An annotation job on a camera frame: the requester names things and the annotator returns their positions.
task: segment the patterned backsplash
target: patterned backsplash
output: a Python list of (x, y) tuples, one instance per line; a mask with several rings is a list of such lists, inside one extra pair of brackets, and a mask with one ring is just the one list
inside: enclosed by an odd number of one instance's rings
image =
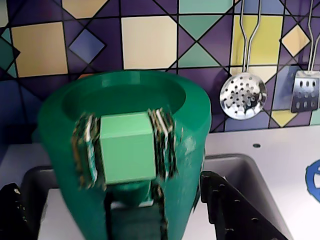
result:
[[(241, 2), (0, 0), (0, 129), (35, 124), (42, 102), (68, 82), (123, 69), (165, 71), (199, 84), (212, 102), (212, 132), (320, 124), (320, 110), (290, 111), (295, 73), (308, 65), (310, 0), (262, 0), (249, 72), (266, 84), (267, 102), (249, 120), (223, 114), (220, 89), (242, 70)], [(245, 0), (248, 36), (257, 12), (258, 0)], [(311, 27), (316, 38), (320, 0)]]

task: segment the light green cube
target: light green cube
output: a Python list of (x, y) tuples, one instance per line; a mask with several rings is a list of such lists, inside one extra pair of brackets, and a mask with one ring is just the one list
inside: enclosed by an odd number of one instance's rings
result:
[(154, 133), (147, 112), (102, 116), (100, 145), (106, 184), (156, 178)]

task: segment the gray sink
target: gray sink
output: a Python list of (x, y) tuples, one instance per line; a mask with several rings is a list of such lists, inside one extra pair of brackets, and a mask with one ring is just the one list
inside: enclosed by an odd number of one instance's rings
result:
[(203, 170), (212, 171), (225, 177), (288, 240), (293, 240), (255, 161), (251, 157), (243, 154), (207, 155)]

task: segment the green pot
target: green pot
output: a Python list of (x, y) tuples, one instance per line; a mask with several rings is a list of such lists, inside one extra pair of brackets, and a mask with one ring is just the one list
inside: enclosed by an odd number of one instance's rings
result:
[(63, 198), (87, 240), (107, 240), (104, 199), (99, 188), (79, 189), (71, 137), (83, 112), (97, 117), (169, 108), (176, 121), (179, 174), (160, 182), (169, 240), (181, 240), (195, 199), (211, 106), (193, 82), (166, 72), (119, 71), (74, 81), (51, 95), (38, 116), (38, 129)]

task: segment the skimmer ladle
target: skimmer ladle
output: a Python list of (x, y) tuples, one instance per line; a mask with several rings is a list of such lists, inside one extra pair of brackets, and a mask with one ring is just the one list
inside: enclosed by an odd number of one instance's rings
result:
[(308, 18), (308, 30), (311, 38), (308, 69), (299, 70), (295, 74), (291, 101), (292, 113), (308, 112), (319, 108), (320, 72), (314, 71), (314, 66), (320, 34), (314, 45), (314, 35), (311, 30), (313, 4), (314, 0), (311, 0)]
[(261, 21), (261, 2), (262, 0), (259, 0), (257, 23), (248, 41), (243, 25), (245, 0), (242, 0), (240, 14), (240, 27), (244, 38), (242, 72), (231, 76), (223, 84), (220, 92), (222, 110), (236, 120), (246, 120), (257, 115), (267, 99), (267, 89), (262, 79), (248, 72), (252, 41)]

